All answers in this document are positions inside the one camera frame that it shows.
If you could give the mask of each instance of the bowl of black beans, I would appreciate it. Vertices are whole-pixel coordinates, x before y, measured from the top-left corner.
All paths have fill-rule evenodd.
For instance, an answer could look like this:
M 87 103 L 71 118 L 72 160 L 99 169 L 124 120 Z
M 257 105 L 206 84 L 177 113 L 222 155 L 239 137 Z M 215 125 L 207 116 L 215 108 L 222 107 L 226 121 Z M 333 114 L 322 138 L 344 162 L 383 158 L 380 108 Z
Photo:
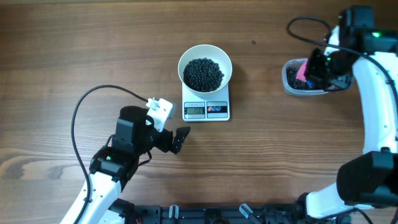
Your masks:
M 206 96 L 228 84 L 232 63 L 220 48 L 208 44 L 197 45 L 181 56 L 178 75 L 189 90 Z
M 288 61 L 282 69 L 282 81 L 285 92 L 293 96 L 314 96 L 326 94 L 327 91 L 319 89 L 310 82 L 302 82 L 296 79 L 297 72 L 306 58 L 293 59 Z

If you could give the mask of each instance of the wood surface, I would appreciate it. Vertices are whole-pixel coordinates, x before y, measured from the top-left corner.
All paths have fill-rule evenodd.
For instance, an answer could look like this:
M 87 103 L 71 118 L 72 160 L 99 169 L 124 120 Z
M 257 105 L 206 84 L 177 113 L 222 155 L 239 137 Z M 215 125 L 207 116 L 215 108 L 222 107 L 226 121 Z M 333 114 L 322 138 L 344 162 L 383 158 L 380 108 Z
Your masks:
M 177 64 L 198 44 L 221 47 L 233 62 L 231 119 L 190 123 L 181 153 L 154 149 L 153 160 L 139 168 L 121 198 L 137 205 L 262 205 L 293 202 L 332 184 L 338 168 L 361 155 L 358 89 L 286 95 L 284 63 L 307 57 L 314 46 L 289 37 L 285 26 L 304 15 L 335 25 L 342 9 L 367 2 L 0 6 L 0 223 L 58 223 L 66 214 L 84 181 L 70 122 L 90 88 L 121 85 L 145 98 L 168 99 L 178 110 L 166 128 L 186 126 Z M 398 29 L 398 3 L 376 3 L 376 24 Z M 294 31 L 318 39 L 325 32 L 304 22 Z M 98 90 L 84 100 L 76 140 L 86 167 L 127 105 L 145 107 L 118 90 Z M 375 223 L 389 223 L 393 209 L 368 213 Z

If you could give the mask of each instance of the green led indicator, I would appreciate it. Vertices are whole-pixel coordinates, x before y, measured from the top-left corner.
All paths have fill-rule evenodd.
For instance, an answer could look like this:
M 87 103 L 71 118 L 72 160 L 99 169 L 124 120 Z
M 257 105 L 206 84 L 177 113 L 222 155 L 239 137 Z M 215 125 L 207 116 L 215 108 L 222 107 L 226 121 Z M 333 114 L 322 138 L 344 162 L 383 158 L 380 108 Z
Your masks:
M 381 36 L 381 33 L 373 32 L 372 35 L 373 35 L 373 37 L 379 38 Z

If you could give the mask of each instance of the digital kitchen scale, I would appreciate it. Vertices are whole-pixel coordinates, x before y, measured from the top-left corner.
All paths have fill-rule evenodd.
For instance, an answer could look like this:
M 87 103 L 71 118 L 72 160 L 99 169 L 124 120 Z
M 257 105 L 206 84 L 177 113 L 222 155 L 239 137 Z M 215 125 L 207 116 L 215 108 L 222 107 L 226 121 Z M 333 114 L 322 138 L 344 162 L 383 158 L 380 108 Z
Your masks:
M 184 121 L 227 121 L 229 116 L 228 84 L 208 96 L 198 96 L 182 85 Z

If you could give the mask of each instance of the plastic container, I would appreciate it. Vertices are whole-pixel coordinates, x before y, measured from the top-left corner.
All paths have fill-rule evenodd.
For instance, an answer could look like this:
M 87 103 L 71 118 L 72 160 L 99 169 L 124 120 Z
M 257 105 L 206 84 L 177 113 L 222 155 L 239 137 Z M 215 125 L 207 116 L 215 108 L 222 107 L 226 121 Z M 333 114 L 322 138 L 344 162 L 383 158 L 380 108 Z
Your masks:
M 220 87 L 215 91 L 210 92 L 201 92 L 192 90 L 184 83 L 184 69 L 188 65 L 188 63 L 193 59 L 199 58 L 207 58 L 212 59 L 215 63 L 218 63 L 221 72 L 223 72 L 224 77 L 221 81 Z M 208 45 L 208 44 L 201 44 L 188 49 L 180 58 L 178 63 L 178 75 L 180 76 L 181 82 L 185 85 L 190 91 L 192 91 L 195 95 L 198 96 L 209 96 L 210 94 L 217 92 L 218 90 L 222 89 L 226 86 L 231 79 L 232 75 L 232 63 L 231 59 L 229 59 L 228 55 L 221 50 L 219 47 Z
M 298 58 L 288 61 L 282 69 L 282 81 L 284 83 L 285 92 L 288 95 L 292 96 L 315 96 L 315 95 L 323 95 L 327 94 L 327 91 L 323 90 L 296 90 L 292 88 L 287 82 L 287 73 L 286 70 L 288 68 L 296 68 L 297 70 L 300 66 L 307 60 L 307 58 Z

